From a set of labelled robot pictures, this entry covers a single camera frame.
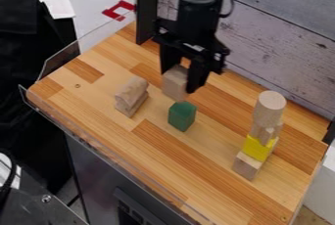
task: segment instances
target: black cable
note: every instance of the black cable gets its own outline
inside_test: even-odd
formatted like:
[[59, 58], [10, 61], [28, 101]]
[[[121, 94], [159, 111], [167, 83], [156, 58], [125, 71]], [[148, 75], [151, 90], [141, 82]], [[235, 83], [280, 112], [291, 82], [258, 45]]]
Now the black cable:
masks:
[[220, 18], [227, 18], [233, 13], [234, 8], [235, 8], [235, 1], [234, 0], [229, 0], [229, 1], [230, 1], [230, 11], [226, 14], [220, 14], [219, 15]]
[[4, 154], [7, 158], [9, 158], [12, 164], [11, 171], [7, 177], [7, 180], [2, 185], [2, 187], [0, 187], [0, 205], [2, 205], [11, 191], [11, 186], [17, 173], [17, 164], [12, 155], [6, 150], [0, 149], [0, 154]]

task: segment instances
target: yellow block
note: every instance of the yellow block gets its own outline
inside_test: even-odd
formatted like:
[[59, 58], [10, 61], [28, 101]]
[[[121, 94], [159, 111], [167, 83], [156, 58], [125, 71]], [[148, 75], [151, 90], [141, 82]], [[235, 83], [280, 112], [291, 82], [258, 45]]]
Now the yellow block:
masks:
[[242, 152], [256, 160], [265, 161], [272, 151], [275, 140], [275, 138], [271, 139], [265, 146], [263, 146], [259, 139], [248, 135], [244, 142]]

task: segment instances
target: stacked blocks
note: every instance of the stacked blocks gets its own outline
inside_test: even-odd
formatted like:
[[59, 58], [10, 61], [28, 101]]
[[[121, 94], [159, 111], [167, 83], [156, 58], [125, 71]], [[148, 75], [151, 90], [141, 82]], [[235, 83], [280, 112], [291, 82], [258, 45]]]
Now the stacked blocks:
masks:
[[275, 140], [275, 138], [270, 139], [264, 146], [262, 145], [260, 139], [248, 135], [244, 142], [242, 152], [249, 157], [255, 158], [256, 160], [265, 161], [272, 151]]
[[181, 102], [173, 104], [168, 111], [168, 123], [176, 129], [185, 132], [194, 122], [197, 107]]
[[255, 178], [278, 144], [285, 107], [286, 100], [281, 94], [274, 91], [260, 94], [254, 109], [252, 130], [232, 166], [235, 172], [248, 180]]

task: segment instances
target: black cloth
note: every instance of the black cloth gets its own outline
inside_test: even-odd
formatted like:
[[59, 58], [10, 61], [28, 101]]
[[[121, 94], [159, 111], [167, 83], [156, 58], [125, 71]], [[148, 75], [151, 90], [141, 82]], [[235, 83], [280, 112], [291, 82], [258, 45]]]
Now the black cloth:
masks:
[[[62, 28], [69, 23], [72, 26], [72, 20], [59, 22]], [[70, 175], [65, 141], [51, 144], [62, 132], [24, 103], [18, 85], [32, 85], [45, 60], [75, 41], [73, 31], [60, 33], [38, 0], [0, 0], [0, 148], [49, 179], [60, 170], [60, 179]], [[50, 159], [56, 161], [48, 166]]]

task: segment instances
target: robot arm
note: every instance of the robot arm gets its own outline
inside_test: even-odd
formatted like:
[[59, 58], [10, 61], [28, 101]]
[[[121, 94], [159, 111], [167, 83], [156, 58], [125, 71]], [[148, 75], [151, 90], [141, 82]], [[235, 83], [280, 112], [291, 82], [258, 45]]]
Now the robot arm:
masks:
[[176, 22], [158, 20], [154, 40], [161, 45], [161, 71], [179, 64], [182, 57], [189, 59], [189, 94], [205, 85], [211, 71], [223, 73], [230, 51], [215, 38], [222, 4], [223, 0], [179, 0]]

